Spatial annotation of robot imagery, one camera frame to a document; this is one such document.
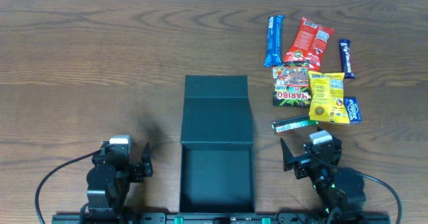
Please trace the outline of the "yellow snack bag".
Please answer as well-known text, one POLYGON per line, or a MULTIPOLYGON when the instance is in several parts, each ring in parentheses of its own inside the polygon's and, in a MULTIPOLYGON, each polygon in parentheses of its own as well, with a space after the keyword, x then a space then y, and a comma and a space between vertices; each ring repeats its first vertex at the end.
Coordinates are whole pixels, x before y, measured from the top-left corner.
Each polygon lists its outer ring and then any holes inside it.
POLYGON ((344 73, 308 72, 312 99, 309 117, 317 122, 349 124, 344 105, 344 73))

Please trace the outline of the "dark green gift box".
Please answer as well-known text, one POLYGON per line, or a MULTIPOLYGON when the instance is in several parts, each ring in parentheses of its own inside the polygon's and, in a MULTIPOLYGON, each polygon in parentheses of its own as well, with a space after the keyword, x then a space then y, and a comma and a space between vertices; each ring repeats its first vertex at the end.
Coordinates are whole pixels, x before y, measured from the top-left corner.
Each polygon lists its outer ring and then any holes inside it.
POLYGON ((253 213, 253 120, 247 76, 186 76, 182 213, 253 213))

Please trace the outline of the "Haribo gummy candy bag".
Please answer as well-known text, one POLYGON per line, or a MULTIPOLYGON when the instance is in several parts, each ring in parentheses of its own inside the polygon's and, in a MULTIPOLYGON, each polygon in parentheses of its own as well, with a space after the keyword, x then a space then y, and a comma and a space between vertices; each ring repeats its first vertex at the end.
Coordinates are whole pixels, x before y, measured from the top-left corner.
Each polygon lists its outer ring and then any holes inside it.
POLYGON ((308 76, 308 67, 274 66, 273 105, 308 108, 312 95, 308 76))

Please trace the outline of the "blue cookie packet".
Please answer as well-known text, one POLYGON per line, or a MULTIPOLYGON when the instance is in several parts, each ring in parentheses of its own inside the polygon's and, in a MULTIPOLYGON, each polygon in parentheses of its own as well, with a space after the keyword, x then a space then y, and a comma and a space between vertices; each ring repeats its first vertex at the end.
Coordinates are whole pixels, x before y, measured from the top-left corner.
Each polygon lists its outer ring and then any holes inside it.
POLYGON ((284 15, 270 16, 267 29, 267 47, 264 66, 266 68, 282 64, 282 23, 284 15))

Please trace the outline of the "red snack bag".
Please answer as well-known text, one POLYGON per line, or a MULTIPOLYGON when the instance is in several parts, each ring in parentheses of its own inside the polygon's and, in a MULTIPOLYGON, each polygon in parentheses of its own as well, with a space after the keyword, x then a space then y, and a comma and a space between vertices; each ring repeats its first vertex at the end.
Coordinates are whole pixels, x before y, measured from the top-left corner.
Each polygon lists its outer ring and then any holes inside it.
POLYGON ((310 70, 319 71, 328 40, 334 32, 332 28, 302 17, 294 42, 286 52, 283 62, 302 62, 310 70))

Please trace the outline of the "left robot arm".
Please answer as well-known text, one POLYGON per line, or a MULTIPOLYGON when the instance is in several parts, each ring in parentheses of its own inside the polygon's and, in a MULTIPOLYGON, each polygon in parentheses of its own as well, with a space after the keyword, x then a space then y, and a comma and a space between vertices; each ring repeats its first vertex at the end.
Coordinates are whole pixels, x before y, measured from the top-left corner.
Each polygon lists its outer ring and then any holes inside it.
POLYGON ((88 202, 80 210, 79 223, 139 222, 138 214, 124 202, 131 183, 141 183, 153 174, 150 145, 145 144, 140 162, 131 162, 129 155, 129 144, 102 143, 86 176, 88 202))

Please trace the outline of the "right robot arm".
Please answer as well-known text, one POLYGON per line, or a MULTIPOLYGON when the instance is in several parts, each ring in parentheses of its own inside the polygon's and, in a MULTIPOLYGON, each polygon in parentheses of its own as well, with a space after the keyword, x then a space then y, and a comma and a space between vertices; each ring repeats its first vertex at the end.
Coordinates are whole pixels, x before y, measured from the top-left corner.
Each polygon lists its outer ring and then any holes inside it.
POLYGON ((293 170, 297 179, 308 177, 328 216, 326 223, 364 223, 362 206, 366 201, 364 180, 353 169, 338 166, 342 141, 335 136, 304 145, 305 153, 294 156, 284 139, 280 140, 284 170, 293 170))

